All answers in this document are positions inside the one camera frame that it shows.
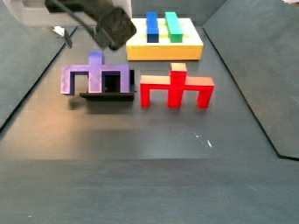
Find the purple block structure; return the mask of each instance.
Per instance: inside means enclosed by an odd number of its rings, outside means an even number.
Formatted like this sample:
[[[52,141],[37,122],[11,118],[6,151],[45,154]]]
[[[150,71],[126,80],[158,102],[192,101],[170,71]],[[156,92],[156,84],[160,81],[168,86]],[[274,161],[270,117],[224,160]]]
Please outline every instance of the purple block structure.
[[[104,93],[101,89],[105,72],[120,73],[120,93],[129,93],[129,67],[128,65],[105,65],[105,56],[101,51],[90,51],[88,54],[88,65],[69,65],[61,69],[60,93],[74,95],[74,76],[85,73],[88,75],[88,92]]]

